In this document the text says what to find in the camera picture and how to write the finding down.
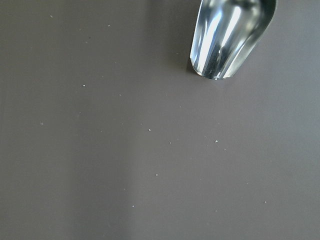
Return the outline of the steel scoop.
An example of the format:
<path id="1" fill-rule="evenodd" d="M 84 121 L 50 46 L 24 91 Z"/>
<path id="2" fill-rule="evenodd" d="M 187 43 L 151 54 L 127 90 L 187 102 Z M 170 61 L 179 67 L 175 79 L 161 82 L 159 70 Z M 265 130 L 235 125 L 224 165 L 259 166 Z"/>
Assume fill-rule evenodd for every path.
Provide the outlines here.
<path id="1" fill-rule="evenodd" d="M 275 0 L 203 0 L 197 14 L 190 62 L 212 80 L 235 75 L 275 15 Z"/>

